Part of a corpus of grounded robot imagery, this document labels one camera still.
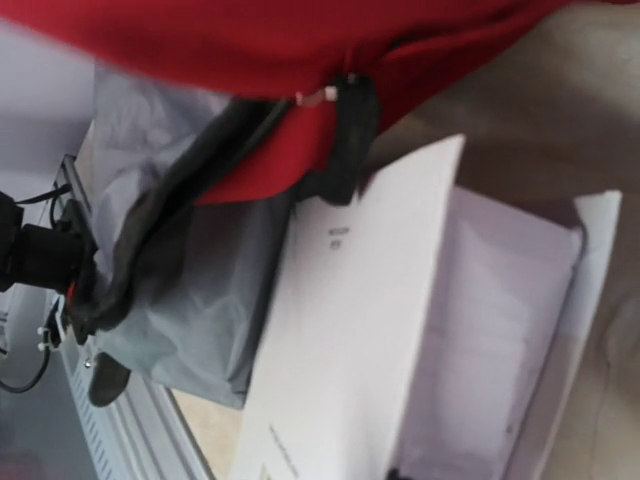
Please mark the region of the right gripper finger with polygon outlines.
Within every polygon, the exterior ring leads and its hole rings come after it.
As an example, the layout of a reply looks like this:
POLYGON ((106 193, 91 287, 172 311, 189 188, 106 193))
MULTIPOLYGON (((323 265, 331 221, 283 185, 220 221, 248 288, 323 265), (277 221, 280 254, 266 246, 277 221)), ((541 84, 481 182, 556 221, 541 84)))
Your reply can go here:
POLYGON ((380 101, 373 80, 347 74, 336 80, 336 126, 319 196, 331 205, 348 205, 380 121, 380 101))

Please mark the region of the grey pencil pouch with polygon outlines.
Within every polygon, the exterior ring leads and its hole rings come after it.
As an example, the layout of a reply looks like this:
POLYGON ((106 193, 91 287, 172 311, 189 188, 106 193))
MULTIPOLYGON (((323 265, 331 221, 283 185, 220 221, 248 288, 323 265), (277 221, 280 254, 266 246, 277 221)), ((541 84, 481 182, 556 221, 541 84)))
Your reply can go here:
POLYGON ((291 207, 289 193, 200 206, 289 111, 99 64, 93 263, 72 302, 98 350, 104 407, 132 374, 243 407, 291 207))

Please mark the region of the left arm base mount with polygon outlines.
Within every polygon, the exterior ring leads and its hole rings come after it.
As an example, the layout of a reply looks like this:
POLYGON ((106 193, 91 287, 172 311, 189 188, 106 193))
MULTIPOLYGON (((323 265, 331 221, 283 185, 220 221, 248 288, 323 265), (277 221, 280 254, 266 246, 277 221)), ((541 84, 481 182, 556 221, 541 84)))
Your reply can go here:
POLYGON ((85 205, 68 199, 50 228, 24 223, 25 205, 1 195, 1 291, 20 284, 62 295, 75 339, 83 345, 95 334, 82 309, 97 280, 96 244, 85 205))

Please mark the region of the red backpack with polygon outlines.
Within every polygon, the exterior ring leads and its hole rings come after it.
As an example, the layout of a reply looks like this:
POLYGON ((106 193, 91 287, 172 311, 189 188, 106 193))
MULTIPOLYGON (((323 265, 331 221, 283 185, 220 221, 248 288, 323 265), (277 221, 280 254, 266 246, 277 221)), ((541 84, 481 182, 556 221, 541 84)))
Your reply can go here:
POLYGON ((492 60, 558 1, 5 1, 1 16, 126 70, 290 99, 276 134, 201 204, 286 190, 329 153, 342 74, 371 78, 388 128, 492 60))

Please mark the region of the white notebook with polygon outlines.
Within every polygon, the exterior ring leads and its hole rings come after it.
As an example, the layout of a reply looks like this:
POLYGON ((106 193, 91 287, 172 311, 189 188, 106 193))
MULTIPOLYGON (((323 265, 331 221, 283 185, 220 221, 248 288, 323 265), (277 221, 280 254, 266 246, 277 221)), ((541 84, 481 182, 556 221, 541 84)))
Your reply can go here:
POLYGON ((233 479, 539 479, 595 318, 617 191, 514 208, 455 135, 291 220, 233 479))

